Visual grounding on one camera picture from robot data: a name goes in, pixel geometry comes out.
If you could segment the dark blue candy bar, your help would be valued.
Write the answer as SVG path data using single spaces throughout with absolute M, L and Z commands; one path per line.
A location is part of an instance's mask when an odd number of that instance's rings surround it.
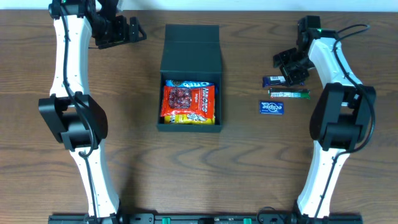
M 304 82 L 301 82 L 300 80 L 293 80 L 289 77 L 286 76 L 265 76 L 262 78 L 262 87 L 265 88 L 267 86 L 286 86 L 290 87 L 293 85 L 301 85 L 304 86 Z

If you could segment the green and white candy bar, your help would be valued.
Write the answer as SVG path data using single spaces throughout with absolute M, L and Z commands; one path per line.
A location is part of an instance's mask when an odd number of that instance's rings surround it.
M 310 91 L 307 89 L 270 88 L 268 94 L 271 98 L 310 99 Z

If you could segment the blue Eclipse gum pack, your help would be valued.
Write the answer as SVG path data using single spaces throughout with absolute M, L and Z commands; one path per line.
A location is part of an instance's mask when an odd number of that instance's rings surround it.
M 276 101 L 260 101 L 259 112 L 260 114 L 283 115 L 284 104 L 283 102 L 276 102 Z

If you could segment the black gift box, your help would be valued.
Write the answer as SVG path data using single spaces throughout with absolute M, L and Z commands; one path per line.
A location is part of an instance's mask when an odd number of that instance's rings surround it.
M 161 111 L 166 80 L 214 83 L 215 124 L 165 124 L 157 118 L 162 132 L 219 133 L 223 128 L 223 58 L 218 25 L 165 26 L 165 42 L 160 64 L 158 111 Z

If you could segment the blue Oreo cookie pack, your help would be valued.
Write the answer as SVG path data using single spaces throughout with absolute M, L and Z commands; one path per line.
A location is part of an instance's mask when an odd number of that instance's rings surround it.
M 176 88 L 203 88 L 208 86 L 214 86 L 211 82 L 199 82 L 199 81 L 181 81 L 181 80 L 166 80 L 165 85 Z

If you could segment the red snack bag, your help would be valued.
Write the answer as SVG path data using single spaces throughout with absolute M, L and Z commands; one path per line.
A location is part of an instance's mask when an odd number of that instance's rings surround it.
M 165 86 L 160 116 L 195 114 L 212 119 L 215 113 L 215 86 L 182 88 Z

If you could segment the yellow sunflower seed bag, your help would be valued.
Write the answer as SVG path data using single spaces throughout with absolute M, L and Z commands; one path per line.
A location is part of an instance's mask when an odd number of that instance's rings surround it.
M 199 124 L 214 125 L 215 117 L 205 118 L 197 114 L 175 114 L 164 117 L 165 124 Z

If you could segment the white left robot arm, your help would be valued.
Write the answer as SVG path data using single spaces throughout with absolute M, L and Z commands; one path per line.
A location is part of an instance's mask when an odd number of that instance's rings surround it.
M 93 99 L 88 81 L 90 40 L 99 49 L 146 39 L 136 17 L 121 15 L 122 2 L 62 1 L 49 4 L 57 38 L 55 75 L 48 98 L 39 100 L 39 113 L 55 140 L 74 159 L 88 199 L 82 215 L 51 215 L 49 223 L 137 223 L 140 216 L 125 214 L 106 162 L 108 120 Z

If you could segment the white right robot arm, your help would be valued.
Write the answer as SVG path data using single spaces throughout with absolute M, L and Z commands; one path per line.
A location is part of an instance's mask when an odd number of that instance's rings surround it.
M 323 29 L 319 16 L 297 24 L 297 46 L 274 55 L 289 86 L 315 68 L 323 91 L 310 119 L 313 157 L 306 183 L 284 223 L 362 223 L 360 214 L 332 214 L 330 201 L 347 158 L 362 150 L 373 135 L 376 91 L 363 85 L 341 49 L 340 31 Z

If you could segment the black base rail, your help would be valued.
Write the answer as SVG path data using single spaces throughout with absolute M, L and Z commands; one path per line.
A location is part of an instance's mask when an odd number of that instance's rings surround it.
M 88 215 L 51 215 L 49 224 L 87 224 L 87 223 L 122 223 L 122 224 L 284 224 L 284 223 L 327 223 L 327 224 L 362 224 L 359 215 L 331 215 L 323 219 L 299 217 L 294 213 L 277 214 L 272 212 L 260 215 L 154 215 L 137 213 L 107 218 L 92 218 Z

